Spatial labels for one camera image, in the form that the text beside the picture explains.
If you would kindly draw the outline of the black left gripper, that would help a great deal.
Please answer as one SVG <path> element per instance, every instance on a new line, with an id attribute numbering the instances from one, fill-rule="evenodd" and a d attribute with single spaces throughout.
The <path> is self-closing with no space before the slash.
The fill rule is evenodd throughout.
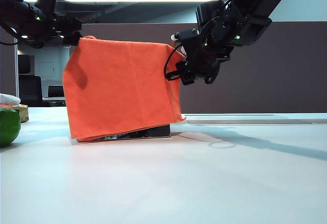
<path id="1" fill-rule="evenodd" d="M 81 27 L 82 22 L 76 17 L 56 15 L 54 18 L 55 35 L 52 39 L 52 45 L 77 46 L 79 39 L 82 38 Z"/>

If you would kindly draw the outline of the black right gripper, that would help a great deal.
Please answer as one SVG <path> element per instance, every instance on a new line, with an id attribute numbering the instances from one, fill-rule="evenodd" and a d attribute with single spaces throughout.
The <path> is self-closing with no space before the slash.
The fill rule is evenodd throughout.
<path id="1" fill-rule="evenodd" d="M 183 85 L 194 84 L 196 80 L 204 80 L 205 84 L 212 84 L 218 76 L 220 65 L 230 60 L 232 46 L 210 47 L 204 44 L 185 47 L 186 58 L 175 64 L 180 72 Z"/>

